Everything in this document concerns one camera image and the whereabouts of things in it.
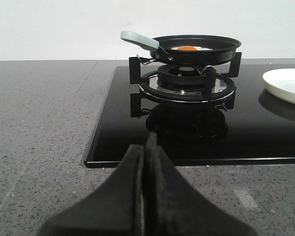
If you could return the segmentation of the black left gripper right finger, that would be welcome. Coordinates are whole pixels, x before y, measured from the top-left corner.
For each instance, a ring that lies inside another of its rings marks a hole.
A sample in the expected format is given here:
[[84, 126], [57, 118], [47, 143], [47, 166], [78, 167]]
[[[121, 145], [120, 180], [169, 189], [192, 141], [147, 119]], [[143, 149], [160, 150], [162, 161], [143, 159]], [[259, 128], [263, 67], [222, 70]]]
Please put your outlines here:
[[150, 133], [145, 145], [147, 236], [255, 236], [251, 226], [203, 197], [179, 173]]

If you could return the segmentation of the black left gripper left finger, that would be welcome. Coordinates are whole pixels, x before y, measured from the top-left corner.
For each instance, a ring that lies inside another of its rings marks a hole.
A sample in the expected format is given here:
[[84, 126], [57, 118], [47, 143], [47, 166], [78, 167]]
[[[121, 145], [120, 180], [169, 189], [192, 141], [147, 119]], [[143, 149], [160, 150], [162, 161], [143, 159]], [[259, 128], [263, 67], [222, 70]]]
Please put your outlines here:
[[113, 173], [89, 196], [48, 219], [40, 236], [139, 236], [144, 149], [130, 145]]

